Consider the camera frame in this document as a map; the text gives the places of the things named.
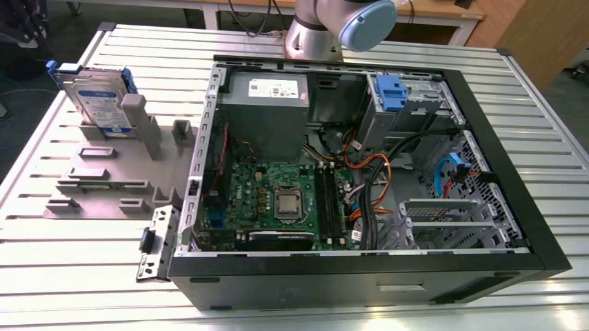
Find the green circuit board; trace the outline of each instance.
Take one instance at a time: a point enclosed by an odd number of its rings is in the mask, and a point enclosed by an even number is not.
[[[348,250],[350,232],[344,240],[325,243],[319,239],[319,222],[315,197],[315,166],[289,163],[235,163],[232,165],[229,205],[224,211],[223,230],[289,230],[315,235],[313,250]],[[347,169],[335,169],[338,189],[350,183]],[[275,194],[281,189],[300,192],[300,218],[284,222],[275,217]],[[343,203],[339,206],[342,229],[344,227]],[[231,250],[224,245],[217,250]]]

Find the blue connector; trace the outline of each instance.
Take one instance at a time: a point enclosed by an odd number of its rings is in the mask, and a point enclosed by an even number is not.
[[[454,164],[458,166],[459,164],[463,164],[467,168],[471,167],[470,163],[463,162],[460,157],[458,156],[456,153],[451,152],[450,153],[450,157],[454,159]]]
[[[376,91],[386,112],[398,112],[407,102],[407,89],[396,75],[376,75]]]

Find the open computer tower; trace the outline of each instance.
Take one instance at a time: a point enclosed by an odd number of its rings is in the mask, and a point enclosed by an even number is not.
[[[462,303],[570,268],[458,71],[215,57],[195,140],[137,281],[201,310]]]

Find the aluminum workbench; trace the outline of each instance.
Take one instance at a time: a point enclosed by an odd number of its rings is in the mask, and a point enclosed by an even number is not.
[[[78,63],[126,65],[147,112],[200,120],[213,54],[280,57],[279,37],[117,25]],[[134,283],[147,221],[50,220],[44,205],[84,136],[58,93],[0,187],[0,326],[56,330],[589,329],[589,157],[508,56],[382,43],[347,62],[458,69],[487,114],[573,269],[463,305],[199,312],[171,283]]]

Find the blue latch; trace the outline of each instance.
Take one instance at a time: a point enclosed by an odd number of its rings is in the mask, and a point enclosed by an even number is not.
[[[376,75],[376,90],[386,112],[398,112],[407,102],[407,89],[396,75]]]
[[[128,68],[122,69],[121,72],[122,81],[125,83],[128,93],[137,94],[137,87],[134,86],[134,82],[132,80],[130,70]]]
[[[46,73],[49,74],[49,77],[52,78],[53,82],[57,84],[57,87],[60,90],[64,89],[61,84],[58,83],[57,78],[54,78],[54,73],[57,72],[57,62],[50,60],[45,63]]]

